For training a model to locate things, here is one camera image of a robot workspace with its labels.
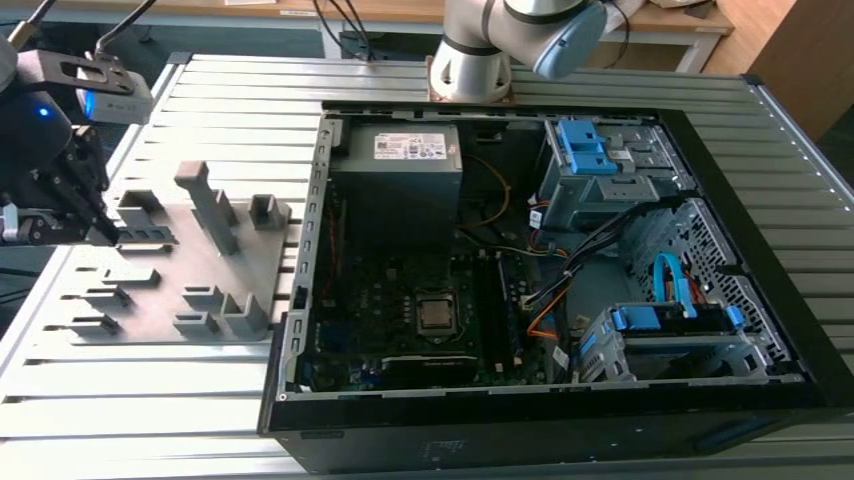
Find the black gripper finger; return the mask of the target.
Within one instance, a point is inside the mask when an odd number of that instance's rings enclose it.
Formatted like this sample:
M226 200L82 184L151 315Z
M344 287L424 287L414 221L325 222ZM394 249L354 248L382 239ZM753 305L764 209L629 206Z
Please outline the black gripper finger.
M1 207L2 245L65 245L81 243L87 225L73 215L55 215L15 205Z
M106 215L102 194L109 188L102 145L91 125L73 125L70 140L58 157L57 189L71 216L94 235L94 245L114 246L118 228Z

